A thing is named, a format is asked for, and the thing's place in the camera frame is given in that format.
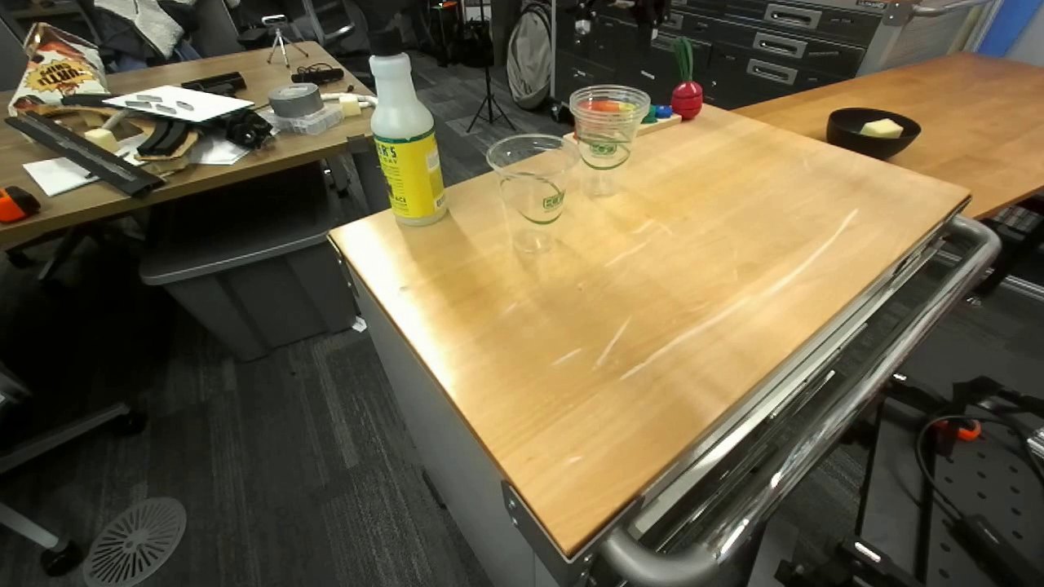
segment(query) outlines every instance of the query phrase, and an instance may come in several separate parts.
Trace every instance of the gray cabinet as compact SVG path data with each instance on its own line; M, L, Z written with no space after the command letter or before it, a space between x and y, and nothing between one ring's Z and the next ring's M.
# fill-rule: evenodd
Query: gray cabinet
M845 3L845 0L666 0L662 9L610 0L550 0L559 103L579 85L639 85L657 103L679 85L676 44L690 38L694 81L719 109L744 109L788 93L833 85L871 68L933 59L958 50L983 0ZM902 38L935 38L915 57Z

